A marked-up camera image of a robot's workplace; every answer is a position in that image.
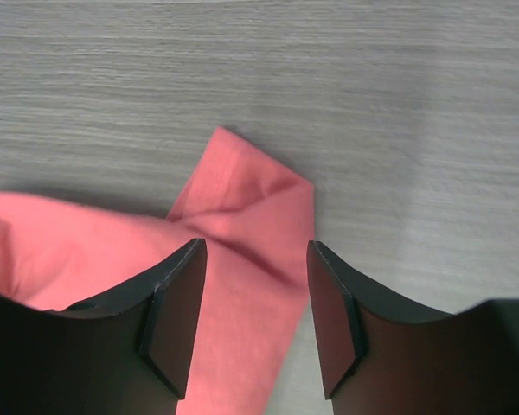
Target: wood grain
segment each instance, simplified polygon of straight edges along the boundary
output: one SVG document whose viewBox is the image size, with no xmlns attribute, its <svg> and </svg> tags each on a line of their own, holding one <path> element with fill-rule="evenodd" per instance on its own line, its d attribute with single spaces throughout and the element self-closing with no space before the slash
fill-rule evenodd
<svg viewBox="0 0 519 415">
<path fill-rule="evenodd" d="M 217 125 L 448 311 L 519 296 L 519 0 L 0 1 L 0 189 L 162 215 Z M 311 313 L 267 413 L 329 414 Z"/>
</svg>

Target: cloth fold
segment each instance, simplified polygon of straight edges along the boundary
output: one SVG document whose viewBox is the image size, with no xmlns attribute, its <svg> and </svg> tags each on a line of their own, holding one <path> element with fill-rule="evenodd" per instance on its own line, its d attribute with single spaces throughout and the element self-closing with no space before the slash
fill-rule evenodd
<svg viewBox="0 0 519 415">
<path fill-rule="evenodd" d="M 0 293 L 65 309 L 194 237 L 208 270 L 178 415 L 260 415 L 307 302 L 313 186 L 218 128 L 167 219 L 0 193 Z"/>
</svg>

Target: pink cloth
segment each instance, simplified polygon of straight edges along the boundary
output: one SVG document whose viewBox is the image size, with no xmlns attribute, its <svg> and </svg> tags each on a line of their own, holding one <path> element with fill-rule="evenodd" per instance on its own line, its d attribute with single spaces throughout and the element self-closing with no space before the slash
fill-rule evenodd
<svg viewBox="0 0 519 415">
<path fill-rule="evenodd" d="M 0 293 L 65 309 L 193 237 L 208 270 L 178 415 L 260 415 L 306 305 L 313 187 L 218 128 L 167 220 L 0 193 Z"/>
</svg>

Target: cloth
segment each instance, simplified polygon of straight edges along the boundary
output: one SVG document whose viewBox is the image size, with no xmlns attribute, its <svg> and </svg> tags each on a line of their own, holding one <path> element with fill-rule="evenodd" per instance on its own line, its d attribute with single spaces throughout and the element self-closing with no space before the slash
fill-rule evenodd
<svg viewBox="0 0 519 415">
<path fill-rule="evenodd" d="M 208 270 L 178 415 L 260 415 L 307 302 L 313 187 L 218 128 L 167 220 L 0 193 L 0 293 L 63 310 L 194 237 Z"/>
</svg>

